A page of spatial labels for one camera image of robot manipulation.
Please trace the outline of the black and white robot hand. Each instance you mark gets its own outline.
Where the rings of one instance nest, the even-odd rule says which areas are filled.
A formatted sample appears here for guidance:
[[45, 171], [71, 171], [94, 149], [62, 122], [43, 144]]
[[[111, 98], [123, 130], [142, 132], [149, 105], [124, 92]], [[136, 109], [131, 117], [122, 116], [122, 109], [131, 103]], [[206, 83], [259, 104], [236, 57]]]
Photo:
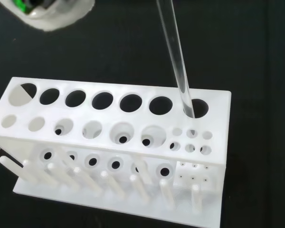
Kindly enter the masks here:
[[0, 0], [0, 4], [23, 23], [54, 31], [76, 23], [95, 5], [94, 0]]

